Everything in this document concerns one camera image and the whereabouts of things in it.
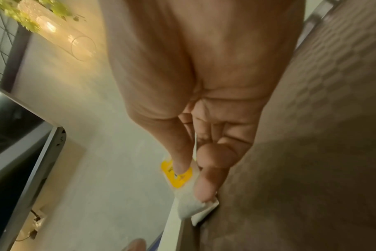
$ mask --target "green plant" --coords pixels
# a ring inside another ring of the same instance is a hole
[[[66,20],[67,17],[73,17],[75,21],[79,21],[79,16],[73,15],[68,7],[59,2],[58,0],[35,0],[41,5],[50,9],[56,16]],[[31,20],[28,14],[20,11],[17,8],[17,4],[20,0],[0,0],[0,10],[2,10],[6,16],[13,18],[17,22],[21,23],[27,30],[31,32],[39,32],[40,26],[34,20]]]

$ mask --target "computer monitor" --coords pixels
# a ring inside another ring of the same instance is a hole
[[[0,251],[9,251],[66,140],[0,89]]]

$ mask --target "patterned carpet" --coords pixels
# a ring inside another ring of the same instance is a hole
[[[376,250],[376,0],[299,47],[219,200],[200,250]]]

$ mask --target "clear glass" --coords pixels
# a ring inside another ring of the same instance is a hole
[[[96,45],[91,38],[71,27],[65,20],[54,15],[38,2],[22,0],[17,7],[39,24],[39,34],[42,37],[80,61],[94,57]]]

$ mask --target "yellow label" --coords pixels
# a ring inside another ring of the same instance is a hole
[[[185,182],[187,182],[192,177],[192,167],[189,167],[188,171],[181,175],[176,175],[173,170],[173,161],[165,160],[160,165],[160,168],[166,175],[167,179],[170,181],[170,184],[174,188],[182,187]]]

